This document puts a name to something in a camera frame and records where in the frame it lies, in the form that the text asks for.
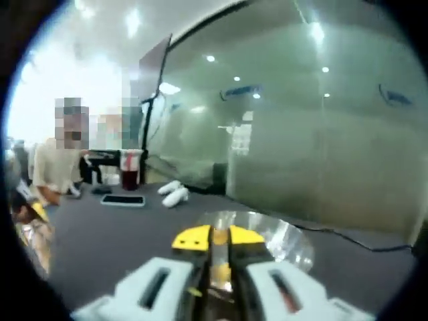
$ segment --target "gray table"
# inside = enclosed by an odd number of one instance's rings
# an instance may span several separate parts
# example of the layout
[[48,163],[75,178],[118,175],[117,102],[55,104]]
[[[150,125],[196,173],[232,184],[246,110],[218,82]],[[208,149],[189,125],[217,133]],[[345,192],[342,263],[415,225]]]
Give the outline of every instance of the gray table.
[[[170,257],[175,235],[194,225],[201,214],[250,210],[225,197],[194,193],[188,203],[167,209],[156,193],[160,186],[150,184],[130,192],[146,196],[144,209],[101,206],[100,197],[89,189],[80,200],[62,200],[53,221],[56,235],[49,280],[68,308],[111,294],[117,281],[151,257]],[[115,193],[124,192],[117,187]],[[400,244],[392,235],[345,232],[373,247]],[[368,312],[380,312],[416,264],[410,251],[373,253],[332,234],[306,234],[315,247],[310,275],[326,286],[329,296]]]

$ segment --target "glass wall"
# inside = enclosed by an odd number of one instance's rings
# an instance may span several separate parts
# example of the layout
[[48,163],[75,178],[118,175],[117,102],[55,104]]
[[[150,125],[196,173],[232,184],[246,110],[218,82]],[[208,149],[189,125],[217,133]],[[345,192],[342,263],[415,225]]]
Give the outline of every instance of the glass wall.
[[163,80],[179,91],[149,147],[186,177],[224,164],[256,209],[405,237],[424,215],[425,74],[377,5],[256,1],[177,45]]

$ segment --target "ceiling light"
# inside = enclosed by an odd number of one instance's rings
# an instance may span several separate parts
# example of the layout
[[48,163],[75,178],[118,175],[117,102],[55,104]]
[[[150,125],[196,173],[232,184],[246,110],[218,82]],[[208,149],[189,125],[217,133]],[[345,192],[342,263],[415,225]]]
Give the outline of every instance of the ceiling light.
[[74,0],[74,7],[76,7],[77,10],[85,10],[85,4],[82,0]]
[[322,40],[324,40],[324,31],[321,28],[321,24],[319,22],[311,23],[311,35],[315,39],[315,42],[320,45]]
[[167,82],[163,82],[160,84],[159,90],[165,95],[173,95],[179,92],[181,89],[171,84],[168,84]]
[[191,112],[194,112],[195,114],[198,114],[200,112],[203,112],[204,109],[205,109],[204,106],[194,107],[194,108],[191,109]]
[[82,11],[82,17],[85,19],[90,19],[95,16],[95,11],[89,8],[86,8]]
[[126,28],[128,29],[128,37],[132,38],[135,36],[140,27],[140,14],[137,9],[132,10],[125,18]]

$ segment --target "drink cup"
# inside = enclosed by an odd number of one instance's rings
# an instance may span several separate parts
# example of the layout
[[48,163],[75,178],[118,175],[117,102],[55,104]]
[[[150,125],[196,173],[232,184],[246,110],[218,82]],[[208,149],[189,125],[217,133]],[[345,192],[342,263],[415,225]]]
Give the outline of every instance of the drink cup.
[[140,172],[140,149],[122,149],[120,151],[120,176],[122,188],[133,191],[138,188],[138,174]]

